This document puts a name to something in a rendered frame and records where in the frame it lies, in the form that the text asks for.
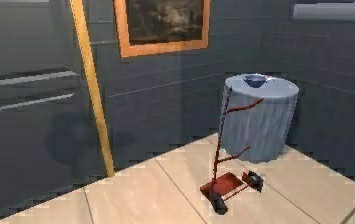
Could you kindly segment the blue bowl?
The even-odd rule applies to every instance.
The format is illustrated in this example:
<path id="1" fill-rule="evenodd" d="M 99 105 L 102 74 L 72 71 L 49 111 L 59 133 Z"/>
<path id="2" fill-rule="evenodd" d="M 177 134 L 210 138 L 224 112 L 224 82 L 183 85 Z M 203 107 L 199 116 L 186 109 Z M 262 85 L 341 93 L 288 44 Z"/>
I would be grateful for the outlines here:
<path id="1" fill-rule="evenodd" d="M 267 78 L 262 75 L 251 74 L 244 78 L 244 82 L 252 88 L 260 88 L 263 84 L 267 82 Z"/>

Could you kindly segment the red hand truck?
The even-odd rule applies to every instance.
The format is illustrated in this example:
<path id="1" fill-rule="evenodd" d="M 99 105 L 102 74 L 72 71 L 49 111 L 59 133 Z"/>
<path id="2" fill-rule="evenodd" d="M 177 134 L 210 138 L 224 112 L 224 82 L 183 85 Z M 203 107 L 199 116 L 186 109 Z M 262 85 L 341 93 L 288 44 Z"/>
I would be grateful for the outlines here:
<path id="1" fill-rule="evenodd" d="M 260 98 L 247 106 L 230 108 L 229 102 L 230 102 L 232 90 L 233 90 L 232 87 L 228 88 L 226 98 L 225 98 L 225 105 L 223 106 L 223 110 L 222 110 L 222 115 L 220 120 L 220 131 L 218 134 L 218 142 L 217 142 L 215 157 L 213 162 L 212 179 L 210 182 L 204 184 L 199 188 L 201 194 L 205 196 L 206 199 L 211 203 L 213 210 L 218 215 L 225 215 L 228 212 L 228 207 L 225 203 L 226 200 L 234 197 L 238 193 L 246 190 L 247 188 L 253 188 L 257 192 L 262 192 L 264 186 L 263 178 L 251 170 L 249 170 L 248 172 L 243 172 L 242 178 L 238 178 L 235 174 L 231 172 L 227 172 L 221 176 L 217 175 L 218 165 L 220 163 L 237 159 L 244 152 L 250 149 L 249 146 L 246 146 L 238 154 L 228 156 L 222 159 L 219 158 L 226 116 L 229 113 L 251 109 L 263 102 L 263 98 Z"/>

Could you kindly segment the round table with grey cloth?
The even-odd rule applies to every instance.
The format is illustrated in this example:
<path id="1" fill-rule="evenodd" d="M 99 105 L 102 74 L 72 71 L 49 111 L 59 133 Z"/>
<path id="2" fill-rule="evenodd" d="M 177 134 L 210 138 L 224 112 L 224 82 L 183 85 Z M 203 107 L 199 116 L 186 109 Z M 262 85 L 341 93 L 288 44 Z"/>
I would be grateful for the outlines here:
<path id="1" fill-rule="evenodd" d="M 282 78 L 267 80 L 259 88 L 245 81 L 247 74 L 239 74 L 225 80 L 223 101 L 232 88 L 229 108 L 248 106 L 258 99 L 262 102 L 243 111 L 226 115 L 221 147 L 231 155 L 250 149 L 239 159 L 252 163 L 275 160 L 282 152 L 295 111 L 299 88 Z"/>

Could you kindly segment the orange framed dark picture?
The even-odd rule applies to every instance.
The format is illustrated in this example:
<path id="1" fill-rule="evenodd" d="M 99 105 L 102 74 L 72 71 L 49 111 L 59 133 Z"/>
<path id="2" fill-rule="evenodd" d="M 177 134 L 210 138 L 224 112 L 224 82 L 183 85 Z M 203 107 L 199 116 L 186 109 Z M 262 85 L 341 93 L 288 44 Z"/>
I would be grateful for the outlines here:
<path id="1" fill-rule="evenodd" d="M 122 58 L 205 49 L 211 0 L 113 0 Z"/>

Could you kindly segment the dark grey room door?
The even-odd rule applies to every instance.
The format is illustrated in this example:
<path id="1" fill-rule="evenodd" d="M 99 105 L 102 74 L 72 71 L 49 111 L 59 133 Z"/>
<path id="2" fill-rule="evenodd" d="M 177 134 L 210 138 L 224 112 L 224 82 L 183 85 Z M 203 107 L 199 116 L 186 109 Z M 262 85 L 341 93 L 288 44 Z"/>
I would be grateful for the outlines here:
<path id="1" fill-rule="evenodd" d="M 105 175 L 69 0 L 0 0 L 0 216 Z"/>

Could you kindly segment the grey window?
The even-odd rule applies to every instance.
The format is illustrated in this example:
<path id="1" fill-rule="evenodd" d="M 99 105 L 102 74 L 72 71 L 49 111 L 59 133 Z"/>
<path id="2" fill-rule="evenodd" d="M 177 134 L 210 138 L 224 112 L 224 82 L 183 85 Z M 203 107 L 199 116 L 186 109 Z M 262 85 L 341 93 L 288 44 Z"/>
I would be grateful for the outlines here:
<path id="1" fill-rule="evenodd" d="M 298 0 L 292 18 L 297 20 L 355 21 L 355 0 Z"/>

